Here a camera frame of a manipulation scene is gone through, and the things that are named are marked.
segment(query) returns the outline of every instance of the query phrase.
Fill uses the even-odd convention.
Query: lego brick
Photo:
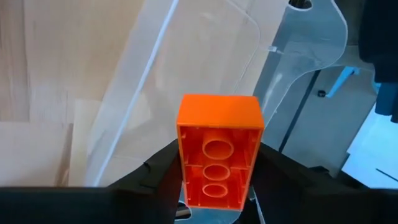
[[[263,130],[256,97],[185,95],[177,133],[186,204],[242,210]]]

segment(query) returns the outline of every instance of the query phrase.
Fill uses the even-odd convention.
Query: orange lego brick
[[[263,130],[254,96],[185,95],[177,134],[187,206],[242,210]]]

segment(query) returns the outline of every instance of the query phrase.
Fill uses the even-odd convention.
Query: transparent plastic sheet
[[[315,8],[316,4],[323,4],[330,7],[328,13],[331,16],[325,18],[327,14],[321,13],[320,16],[318,13],[315,20],[321,20],[328,28],[333,27],[331,22],[342,23],[343,26],[336,26],[338,29],[334,32],[343,34],[346,41],[346,26],[334,3],[314,1],[313,9],[324,10]],[[295,79],[329,65],[322,55],[318,55],[320,53],[313,53],[317,45],[309,49],[300,48],[309,41],[305,31],[300,29],[309,31],[318,45],[330,45],[329,42],[334,41],[330,36],[321,40],[317,39],[319,35],[315,38],[319,31],[311,28],[315,22],[313,18],[299,16],[301,28],[296,27],[298,24],[291,24],[293,21],[289,18],[295,18],[296,10],[290,11],[287,2],[179,0],[162,37],[159,33],[177,0],[164,0],[161,4],[157,0],[146,0],[91,130],[88,151],[93,150],[93,153],[88,160],[86,185],[99,184],[112,156],[133,157],[144,162],[175,139],[175,118],[184,93],[252,95],[257,84],[255,94],[265,105],[263,109],[268,122]],[[161,40],[161,44],[156,52],[154,45],[157,40]],[[331,44],[337,50],[330,51],[340,49],[342,54],[345,41]],[[154,63],[148,63],[156,53]],[[274,63],[270,64],[270,56],[276,56]],[[333,60],[332,64],[338,54],[335,57],[326,60]],[[264,69],[260,75],[266,59],[266,67],[271,69]],[[125,128],[126,123],[131,122],[133,124]],[[193,208],[191,219],[180,222],[232,223],[238,216],[239,212],[234,211]]]

